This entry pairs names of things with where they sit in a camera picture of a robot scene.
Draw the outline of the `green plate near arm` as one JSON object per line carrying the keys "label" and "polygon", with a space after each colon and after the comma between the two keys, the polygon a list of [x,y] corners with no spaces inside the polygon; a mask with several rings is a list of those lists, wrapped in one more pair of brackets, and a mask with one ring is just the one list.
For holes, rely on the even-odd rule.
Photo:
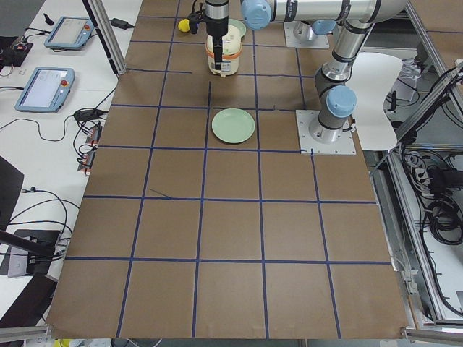
{"label": "green plate near arm", "polygon": [[239,144],[251,138],[255,131],[255,120],[242,109],[227,108],[213,117],[211,126],[219,140],[229,144]]}
{"label": "green plate near arm", "polygon": [[236,27],[240,33],[241,38],[244,38],[247,28],[242,21],[229,18],[229,25]]}

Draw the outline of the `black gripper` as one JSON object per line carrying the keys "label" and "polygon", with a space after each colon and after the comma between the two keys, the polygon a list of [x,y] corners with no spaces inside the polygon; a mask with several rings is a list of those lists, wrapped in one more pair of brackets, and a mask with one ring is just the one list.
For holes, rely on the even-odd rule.
{"label": "black gripper", "polygon": [[201,1],[194,0],[192,3],[192,10],[187,19],[189,20],[191,33],[196,35],[198,25],[205,22],[205,4]]}
{"label": "black gripper", "polygon": [[212,37],[214,69],[221,71],[223,47],[222,37],[228,33],[229,1],[206,0],[205,23],[207,34]]}

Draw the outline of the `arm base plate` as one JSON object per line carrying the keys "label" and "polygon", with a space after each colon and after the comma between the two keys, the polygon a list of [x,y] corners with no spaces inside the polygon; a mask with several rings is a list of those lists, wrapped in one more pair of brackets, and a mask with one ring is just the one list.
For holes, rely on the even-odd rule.
{"label": "arm base plate", "polygon": [[284,23],[286,46],[292,48],[328,49],[327,35],[332,32],[332,21],[293,21]]}
{"label": "arm base plate", "polygon": [[319,111],[296,110],[300,152],[307,155],[355,155],[350,131],[322,130],[318,125]]}

